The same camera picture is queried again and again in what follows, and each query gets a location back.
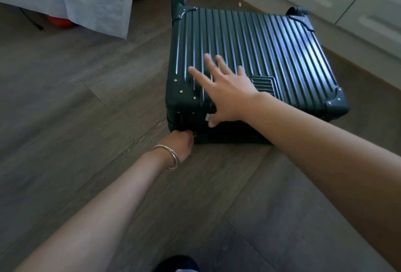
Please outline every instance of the person's right hand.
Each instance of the person's right hand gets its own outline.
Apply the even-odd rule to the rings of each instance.
[[[245,107],[259,93],[245,75],[244,68],[238,67],[237,75],[227,67],[223,58],[218,55],[214,64],[209,54],[204,55],[204,62],[213,76],[213,82],[194,67],[188,71],[205,89],[216,105],[217,112],[209,121],[209,127],[215,127],[222,121],[244,120]]]

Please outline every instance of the person's foot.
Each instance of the person's foot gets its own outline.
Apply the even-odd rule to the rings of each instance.
[[[191,257],[185,255],[175,255],[163,260],[153,272],[176,272],[180,269],[199,272],[197,263]]]

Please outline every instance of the bracelet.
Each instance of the bracelet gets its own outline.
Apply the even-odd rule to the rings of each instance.
[[[167,146],[165,146],[165,145],[158,144],[158,145],[154,146],[153,149],[155,149],[155,148],[157,148],[157,147],[163,147],[163,148],[165,148],[166,150],[168,150],[168,151],[170,152],[170,154],[171,154],[171,155],[173,156],[173,158],[174,158],[174,161],[175,161],[174,166],[173,166],[173,167],[168,167],[167,169],[168,169],[168,170],[174,170],[174,169],[178,168],[178,164],[180,163],[180,159],[178,158],[177,154],[176,154],[171,148],[169,148],[169,147],[167,147]]]

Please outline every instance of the person's left hand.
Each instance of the person's left hand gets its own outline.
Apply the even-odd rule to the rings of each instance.
[[[171,148],[177,154],[180,162],[183,162],[188,158],[192,147],[194,146],[193,133],[190,130],[185,132],[174,130],[172,133],[161,139],[158,144]]]

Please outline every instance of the forearm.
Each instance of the forearm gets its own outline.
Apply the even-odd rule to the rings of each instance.
[[[401,158],[273,97],[245,121],[280,148],[394,267],[401,238]]]
[[[147,191],[172,156],[144,154],[116,181],[65,223],[16,271],[104,271]]]

